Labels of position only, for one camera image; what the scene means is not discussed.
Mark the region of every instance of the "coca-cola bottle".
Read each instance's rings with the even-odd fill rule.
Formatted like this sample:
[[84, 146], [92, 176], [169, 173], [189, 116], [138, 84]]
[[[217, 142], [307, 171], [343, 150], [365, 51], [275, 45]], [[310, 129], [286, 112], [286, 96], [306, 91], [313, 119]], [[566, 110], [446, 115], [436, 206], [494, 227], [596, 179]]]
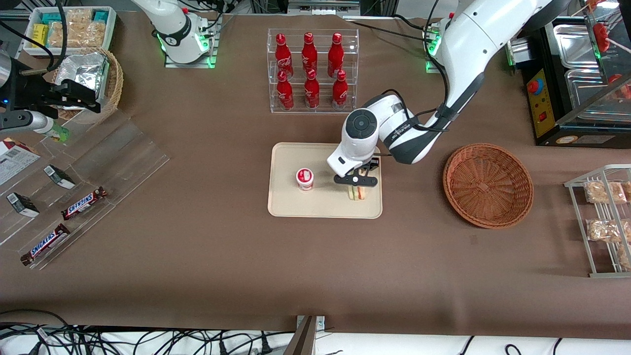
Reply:
[[346, 72], [341, 69], [338, 71], [338, 79], [333, 83], [333, 109], [341, 111], [344, 108], [347, 92]]
[[320, 104], [320, 83], [316, 79], [316, 71], [311, 69], [307, 72], [305, 81], [305, 105], [310, 109], [315, 109]]
[[336, 77], [338, 70], [342, 68], [344, 63], [344, 49], [342, 48], [342, 35], [339, 32], [333, 34], [333, 44], [329, 49], [329, 69], [327, 73], [331, 78]]
[[292, 84], [287, 81], [287, 74], [284, 71], [278, 72], [278, 84], [276, 85], [278, 99], [281, 103], [281, 109], [289, 111], [293, 108], [293, 90]]
[[302, 68], [305, 73], [313, 69], [317, 73], [317, 49], [314, 46], [314, 35], [305, 33], [305, 45], [302, 47]]
[[287, 74], [287, 80], [291, 79], [293, 76], [292, 52], [287, 47], [287, 40], [282, 33], [276, 35], [276, 63], [278, 63], [278, 70]]

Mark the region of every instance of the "yellow control panel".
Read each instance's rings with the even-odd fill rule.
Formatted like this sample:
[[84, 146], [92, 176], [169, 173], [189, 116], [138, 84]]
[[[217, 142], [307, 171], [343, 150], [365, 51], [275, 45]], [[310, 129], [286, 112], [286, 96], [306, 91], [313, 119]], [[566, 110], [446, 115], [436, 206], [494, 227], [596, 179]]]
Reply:
[[526, 88], [528, 90], [528, 102], [530, 102], [530, 113], [533, 115], [534, 132], [539, 138], [555, 125], [543, 69], [528, 82]]

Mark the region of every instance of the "red and white cup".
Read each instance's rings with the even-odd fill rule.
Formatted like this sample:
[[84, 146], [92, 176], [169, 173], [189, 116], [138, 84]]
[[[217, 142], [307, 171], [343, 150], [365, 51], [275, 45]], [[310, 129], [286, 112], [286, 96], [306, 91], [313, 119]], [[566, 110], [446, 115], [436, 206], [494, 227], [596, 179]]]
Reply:
[[314, 173], [304, 167], [296, 173], [296, 181], [302, 191], [309, 191], [314, 187]]

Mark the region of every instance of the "wicker basket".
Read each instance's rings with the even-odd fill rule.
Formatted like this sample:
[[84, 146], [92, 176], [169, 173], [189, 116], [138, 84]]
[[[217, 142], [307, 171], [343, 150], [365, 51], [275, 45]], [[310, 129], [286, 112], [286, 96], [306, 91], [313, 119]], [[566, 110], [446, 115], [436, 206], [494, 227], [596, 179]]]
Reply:
[[476, 226], [500, 229], [516, 225], [533, 206], [533, 181], [519, 159], [487, 143], [453, 153], [443, 173], [449, 203]]
[[[105, 97], [107, 98], [106, 100], [107, 102], [104, 106], [101, 107], [101, 113], [95, 114], [93, 112], [90, 112], [90, 114], [82, 114], [80, 117], [77, 117], [77, 119], [75, 120], [77, 123], [82, 123], [82, 124], [101, 123], [104, 119], [108, 118], [114, 113], [114, 111], [116, 111], [118, 103], [121, 99], [122, 83], [123, 83], [122, 68], [121, 68], [121, 65], [118, 63], [118, 61], [116, 60], [116, 57], [114, 57], [114, 55], [110, 51], [106, 51], [105, 49], [99, 48], [99, 47], [84, 48], [80, 50], [80, 52], [77, 54], [90, 54], [94, 52], [98, 52], [107, 56], [107, 59], [110, 63], [110, 69], [108, 70], [108, 73], [107, 73], [107, 86], [105, 87]], [[56, 69], [55, 72], [53, 72], [52, 81], [55, 81], [57, 79], [58, 74], [59, 74], [59, 69]], [[62, 109], [58, 109], [58, 111], [59, 111], [59, 117], [66, 120], [75, 117], [79, 112], [81, 112], [81, 110], [62, 110]]]

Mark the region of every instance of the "table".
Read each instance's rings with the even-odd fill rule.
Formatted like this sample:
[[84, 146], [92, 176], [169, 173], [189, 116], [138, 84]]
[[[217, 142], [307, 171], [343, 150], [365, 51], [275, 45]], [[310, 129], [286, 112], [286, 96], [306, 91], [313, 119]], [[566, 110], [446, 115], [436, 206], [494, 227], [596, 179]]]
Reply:
[[[0, 308], [91, 325], [289, 330], [309, 313], [326, 315], [337, 332], [631, 335], [630, 281], [587, 278], [562, 186], [629, 163], [628, 151], [536, 147], [522, 80], [502, 52], [422, 162], [384, 159], [381, 217], [276, 218], [266, 207], [274, 144], [337, 143], [345, 116], [269, 112], [267, 29], [355, 25], [238, 16], [221, 33], [215, 69], [164, 69], [147, 17], [120, 16], [119, 106], [171, 160], [44, 270], [0, 252]], [[371, 24], [414, 34], [400, 21]], [[360, 28], [360, 46], [360, 102], [387, 88], [415, 112], [442, 102], [442, 80], [425, 73], [419, 42]], [[472, 226], [444, 196], [446, 159], [476, 142], [510, 150], [532, 174], [534, 207], [513, 228]]]

